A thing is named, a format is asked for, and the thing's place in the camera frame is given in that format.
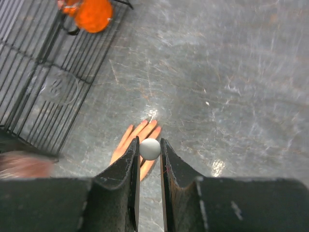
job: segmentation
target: ping pong ball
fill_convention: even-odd
[[[140,156],[145,160],[155,160],[161,153],[160,143],[156,139],[145,139],[140,143]]]

